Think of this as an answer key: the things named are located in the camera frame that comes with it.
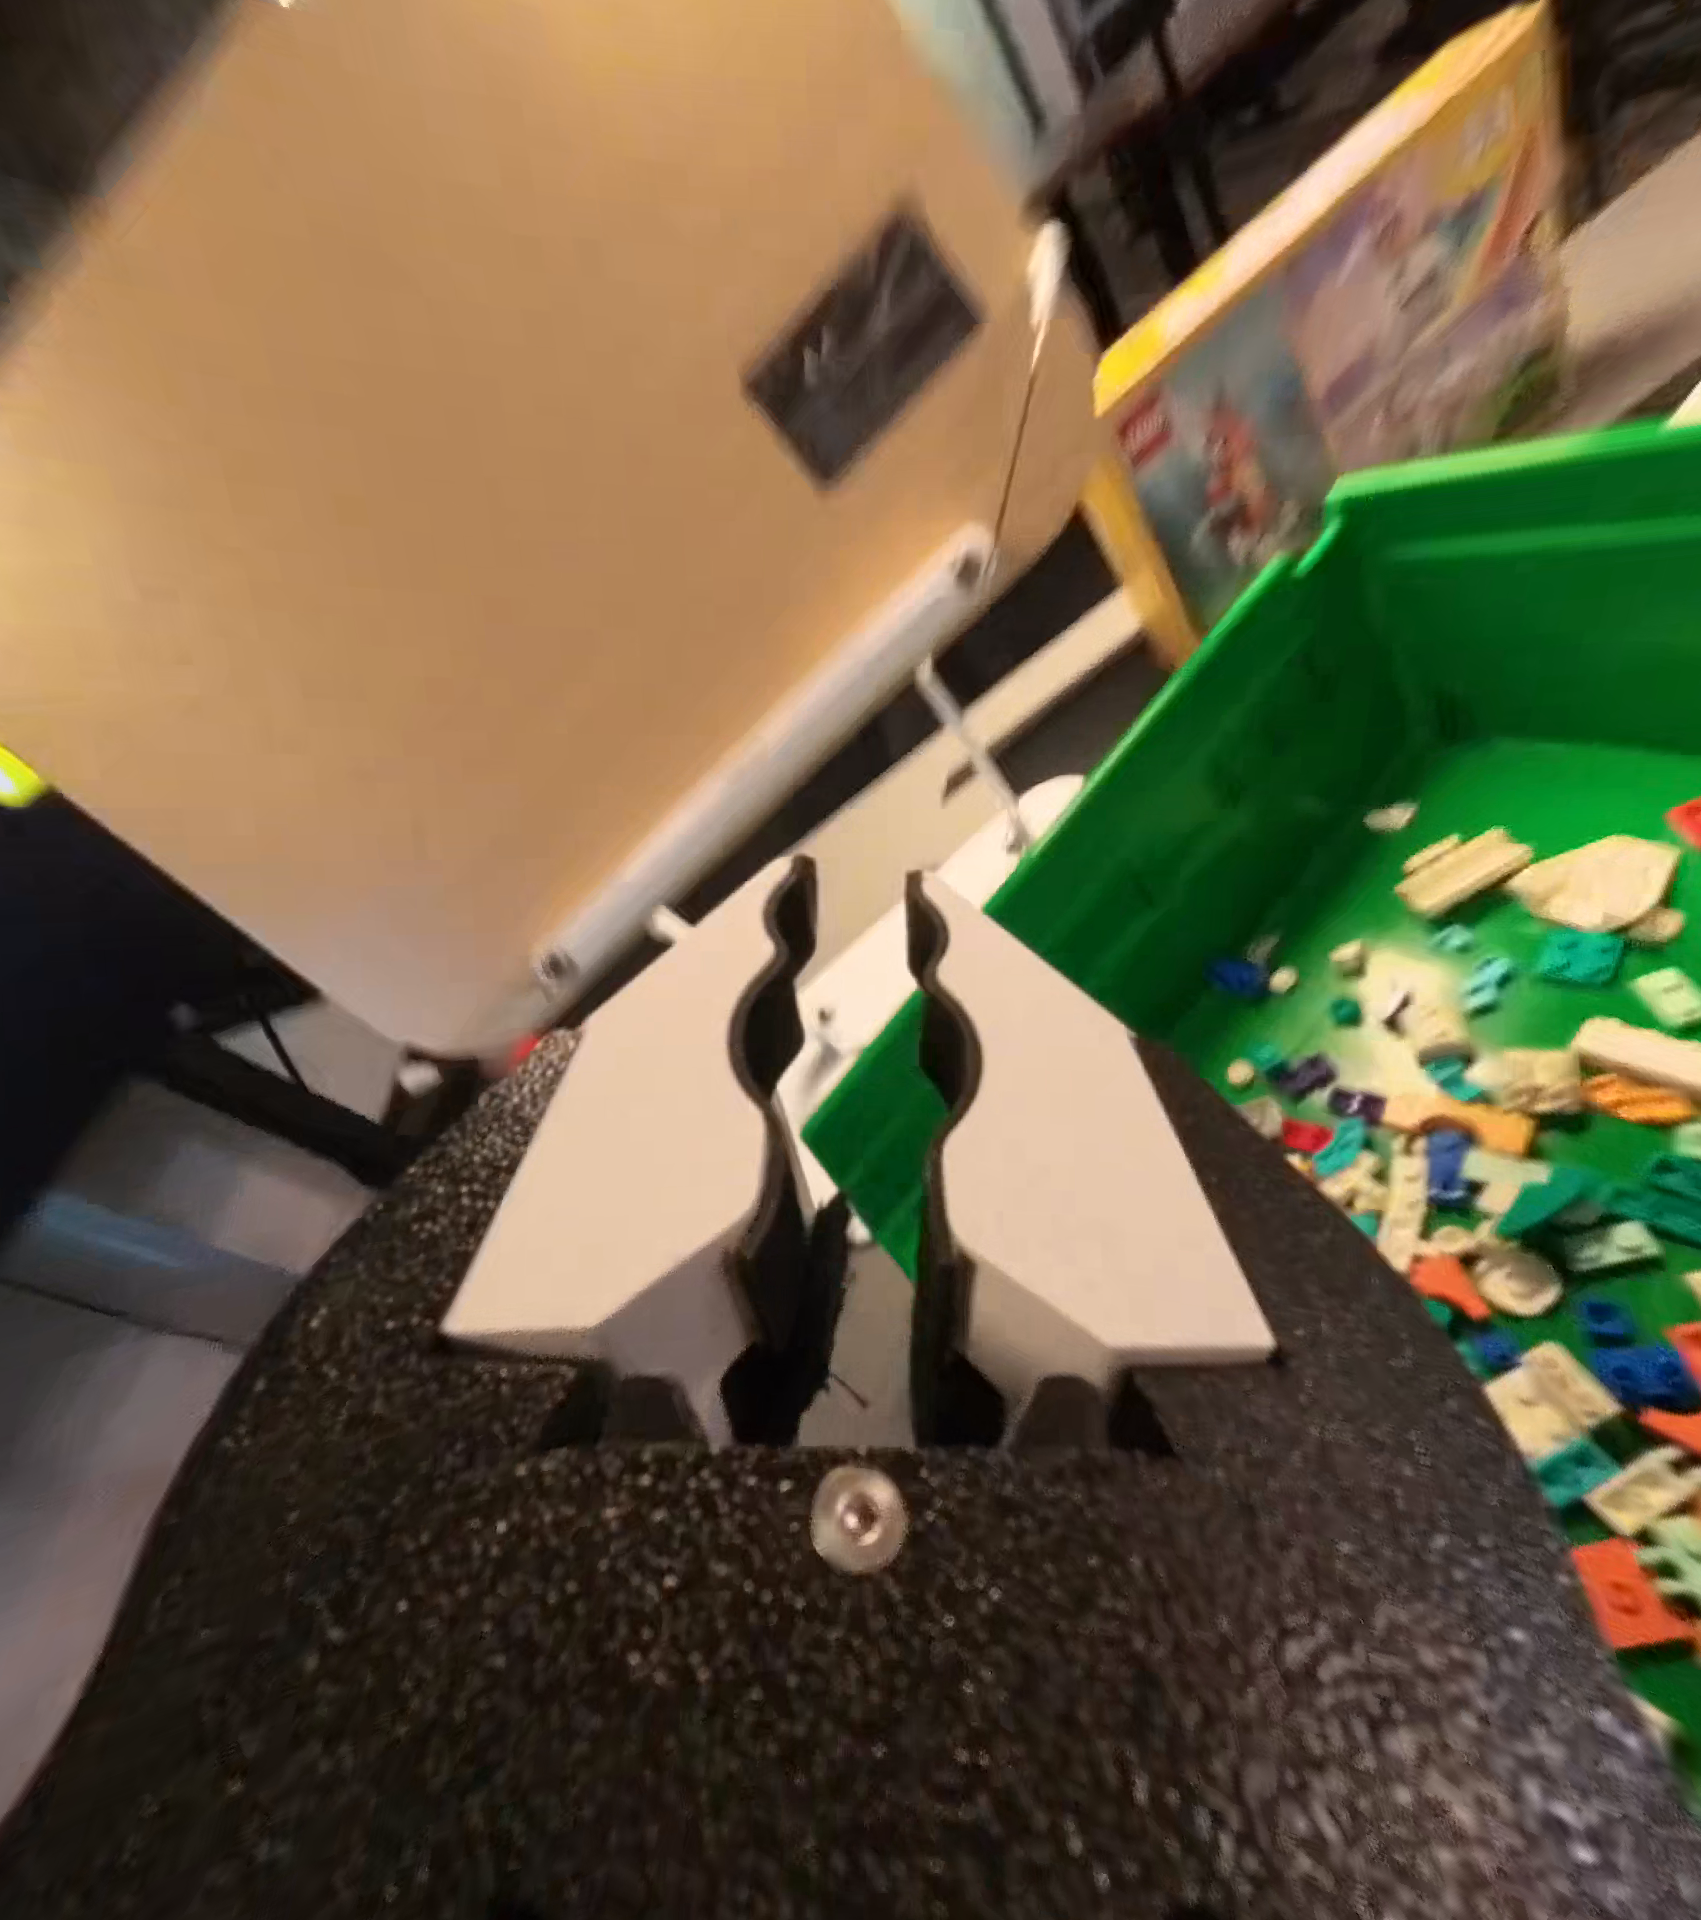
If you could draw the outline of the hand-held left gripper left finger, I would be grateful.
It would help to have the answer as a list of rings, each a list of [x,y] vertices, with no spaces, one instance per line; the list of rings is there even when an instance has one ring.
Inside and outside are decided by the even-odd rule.
[[[581,1027],[441,1331],[667,1380],[771,1443],[804,1347],[804,1178],[779,1086],[804,1045],[804,860],[785,856]]]

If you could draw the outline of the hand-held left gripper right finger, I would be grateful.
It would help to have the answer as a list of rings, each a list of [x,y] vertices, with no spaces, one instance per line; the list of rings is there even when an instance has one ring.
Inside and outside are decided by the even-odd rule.
[[[928,872],[909,878],[922,1154],[911,1426],[990,1445],[1051,1380],[1261,1367],[1277,1333],[1122,1020]]]

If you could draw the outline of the pile of bricks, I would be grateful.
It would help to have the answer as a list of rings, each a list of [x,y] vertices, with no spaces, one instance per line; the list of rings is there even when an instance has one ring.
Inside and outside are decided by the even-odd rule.
[[[1701,1740],[1701,760],[1439,762],[1199,1066],[1391,1257]]]

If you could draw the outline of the green plastic bin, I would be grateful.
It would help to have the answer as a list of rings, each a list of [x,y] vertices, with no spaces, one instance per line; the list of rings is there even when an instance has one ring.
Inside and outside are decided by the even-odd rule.
[[[1168,1453],[914,1466],[897,1578],[775,1763],[817,1915],[1701,1915],[1701,1664],[1619,1668],[1556,1515],[1414,1290],[1251,1125],[1202,978],[1405,932],[1358,823],[1540,853],[1701,796],[1701,428],[1346,483],[992,911],[1151,1058],[1277,1333],[1162,1375]]]

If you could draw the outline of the yellow toy set box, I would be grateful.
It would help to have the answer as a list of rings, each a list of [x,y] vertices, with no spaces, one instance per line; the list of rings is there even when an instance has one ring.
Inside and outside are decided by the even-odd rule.
[[[1508,437],[1568,327],[1547,4],[1446,42],[1102,351],[1081,496],[1143,636],[1178,665],[1328,491]]]

